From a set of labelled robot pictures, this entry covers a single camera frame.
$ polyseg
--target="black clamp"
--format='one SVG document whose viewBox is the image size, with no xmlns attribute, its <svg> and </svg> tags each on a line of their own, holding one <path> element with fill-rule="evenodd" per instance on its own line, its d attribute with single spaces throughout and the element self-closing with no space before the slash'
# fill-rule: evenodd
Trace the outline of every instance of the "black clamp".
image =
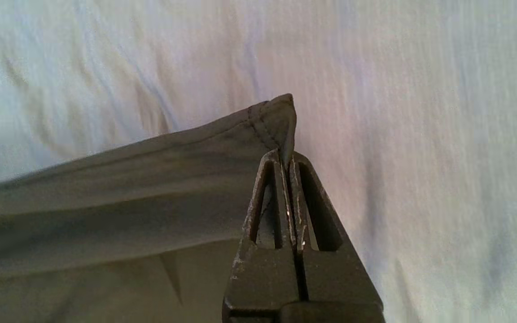
<svg viewBox="0 0 517 323">
<path fill-rule="evenodd" d="M 263 156 L 243 231 L 224 323 L 384 322 L 382 301 L 303 155 L 293 154 L 288 171 L 278 151 Z"/>
</svg>

